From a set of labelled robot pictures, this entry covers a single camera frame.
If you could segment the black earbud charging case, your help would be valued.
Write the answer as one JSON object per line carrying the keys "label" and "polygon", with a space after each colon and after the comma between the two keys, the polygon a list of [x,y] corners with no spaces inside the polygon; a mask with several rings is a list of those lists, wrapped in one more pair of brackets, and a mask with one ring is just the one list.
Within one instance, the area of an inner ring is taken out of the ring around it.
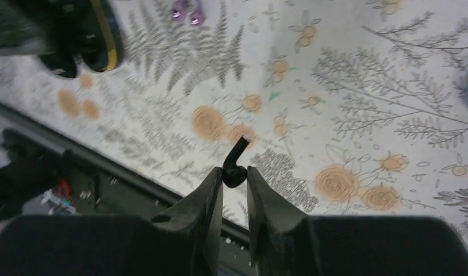
{"label": "black earbud charging case", "polygon": [[120,24],[109,1],[42,1],[52,20],[55,49],[38,55],[56,76],[75,79],[78,64],[93,72],[119,67],[124,59]]}

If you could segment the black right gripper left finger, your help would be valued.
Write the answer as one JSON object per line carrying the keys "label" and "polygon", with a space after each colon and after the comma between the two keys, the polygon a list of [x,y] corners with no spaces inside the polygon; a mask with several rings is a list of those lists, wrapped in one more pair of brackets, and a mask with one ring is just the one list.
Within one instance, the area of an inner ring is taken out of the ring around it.
{"label": "black right gripper left finger", "polygon": [[18,216],[0,223],[0,275],[216,275],[223,171],[137,216]]}

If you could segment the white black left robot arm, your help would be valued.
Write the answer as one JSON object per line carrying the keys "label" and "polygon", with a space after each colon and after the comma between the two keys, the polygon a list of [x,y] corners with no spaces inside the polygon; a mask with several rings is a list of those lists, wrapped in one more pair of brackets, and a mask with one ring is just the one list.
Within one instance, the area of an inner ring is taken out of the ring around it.
{"label": "white black left robot arm", "polygon": [[[77,1],[0,1],[0,56],[35,55],[54,75],[76,78],[71,21]],[[0,221],[22,213],[24,203],[48,190],[54,158],[31,155],[20,145],[17,158],[0,168]]]}

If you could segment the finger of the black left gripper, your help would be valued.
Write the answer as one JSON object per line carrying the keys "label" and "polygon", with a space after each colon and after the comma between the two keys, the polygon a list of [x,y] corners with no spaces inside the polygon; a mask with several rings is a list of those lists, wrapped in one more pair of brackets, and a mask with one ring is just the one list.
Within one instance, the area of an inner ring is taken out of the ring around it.
{"label": "finger of the black left gripper", "polygon": [[42,1],[0,1],[0,56],[51,53],[52,25]]}

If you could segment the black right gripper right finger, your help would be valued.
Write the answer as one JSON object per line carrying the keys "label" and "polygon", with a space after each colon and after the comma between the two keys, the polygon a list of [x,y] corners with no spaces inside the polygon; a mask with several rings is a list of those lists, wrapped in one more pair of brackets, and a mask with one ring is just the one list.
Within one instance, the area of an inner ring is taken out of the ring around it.
{"label": "black right gripper right finger", "polygon": [[428,216],[310,216],[247,170],[257,275],[468,275],[468,248]]}

